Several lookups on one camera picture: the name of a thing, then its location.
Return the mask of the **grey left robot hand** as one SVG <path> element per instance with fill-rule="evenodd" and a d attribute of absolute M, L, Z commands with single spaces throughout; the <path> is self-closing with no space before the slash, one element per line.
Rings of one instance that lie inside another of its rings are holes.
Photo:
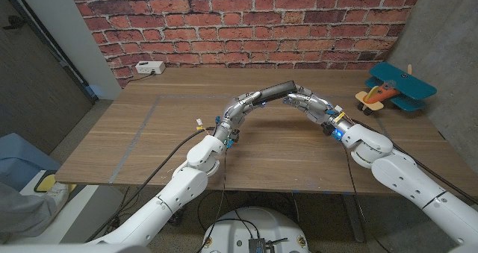
<path fill-rule="evenodd" d="M 233 132 L 233 130 L 239 129 L 243 124 L 245 116 L 254 109 L 252 103 L 260 95 L 260 92 L 251 92 L 233 98 L 226 105 L 223 115 L 220 117 L 220 122 L 216 127 L 214 137 L 224 143 L 230 133 Z"/>

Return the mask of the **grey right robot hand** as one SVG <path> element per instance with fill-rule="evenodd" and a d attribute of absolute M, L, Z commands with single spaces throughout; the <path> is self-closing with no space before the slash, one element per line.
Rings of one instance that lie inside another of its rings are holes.
<path fill-rule="evenodd" d="M 295 93 L 289 93 L 285 97 L 284 103 L 301 110 L 308 119 L 322 127 L 326 136 L 339 132 L 339 137 L 342 137 L 354 126 L 355 123 L 329 101 L 299 85 L 296 85 L 296 89 Z"/>

